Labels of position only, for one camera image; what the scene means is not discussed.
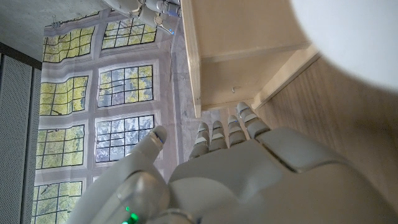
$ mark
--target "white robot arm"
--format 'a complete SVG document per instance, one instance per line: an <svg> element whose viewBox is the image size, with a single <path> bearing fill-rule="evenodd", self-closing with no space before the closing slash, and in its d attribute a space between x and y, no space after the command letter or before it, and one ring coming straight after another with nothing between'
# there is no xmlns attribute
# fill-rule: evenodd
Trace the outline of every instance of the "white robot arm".
<svg viewBox="0 0 398 224"><path fill-rule="evenodd" d="M152 165L165 141L156 127L77 202L75 223L398 223L398 215L351 164L287 128L270 130L245 103L210 138L198 129L189 161L168 184Z"/></svg>
<svg viewBox="0 0 398 224"><path fill-rule="evenodd" d="M170 16L181 16L179 0L103 0L119 13L138 19L149 26L160 27L169 34L174 34L173 28L163 20L160 13Z"/></svg>

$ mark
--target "white plastic surface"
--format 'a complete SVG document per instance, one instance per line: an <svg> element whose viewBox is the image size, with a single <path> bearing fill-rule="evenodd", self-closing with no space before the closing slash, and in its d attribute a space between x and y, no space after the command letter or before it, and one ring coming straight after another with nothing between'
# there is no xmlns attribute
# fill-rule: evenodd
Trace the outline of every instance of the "white plastic surface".
<svg viewBox="0 0 398 224"><path fill-rule="evenodd" d="M291 0L320 52L354 77L398 91L397 1Z"/></svg>

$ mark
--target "wooden board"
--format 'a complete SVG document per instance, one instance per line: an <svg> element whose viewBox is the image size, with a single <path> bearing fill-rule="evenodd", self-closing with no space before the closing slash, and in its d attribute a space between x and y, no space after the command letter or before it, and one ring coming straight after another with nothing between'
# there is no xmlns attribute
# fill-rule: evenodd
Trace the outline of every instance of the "wooden board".
<svg viewBox="0 0 398 224"><path fill-rule="evenodd" d="M349 159L398 211L398 95L354 80L322 58L257 114Z"/></svg>

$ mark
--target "green led light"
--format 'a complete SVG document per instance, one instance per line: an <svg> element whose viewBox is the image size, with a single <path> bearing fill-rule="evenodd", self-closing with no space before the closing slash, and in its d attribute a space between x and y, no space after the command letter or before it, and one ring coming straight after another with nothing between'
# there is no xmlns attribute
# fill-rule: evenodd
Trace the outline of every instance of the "green led light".
<svg viewBox="0 0 398 224"><path fill-rule="evenodd" d="M131 218L132 218L134 221L138 221L138 215L136 215L135 213L132 213L132 214L131 214Z"/></svg>

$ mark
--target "curtain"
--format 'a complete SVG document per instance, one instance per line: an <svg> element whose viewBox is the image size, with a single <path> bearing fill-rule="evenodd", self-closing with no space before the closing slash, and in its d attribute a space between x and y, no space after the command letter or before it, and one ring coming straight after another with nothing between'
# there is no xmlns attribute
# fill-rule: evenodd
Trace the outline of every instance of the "curtain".
<svg viewBox="0 0 398 224"><path fill-rule="evenodd" d="M111 9L45 27L32 223L65 223L90 184L154 126L168 132L154 162L165 180L187 160L200 120L182 22L169 21L175 35Z"/></svg>

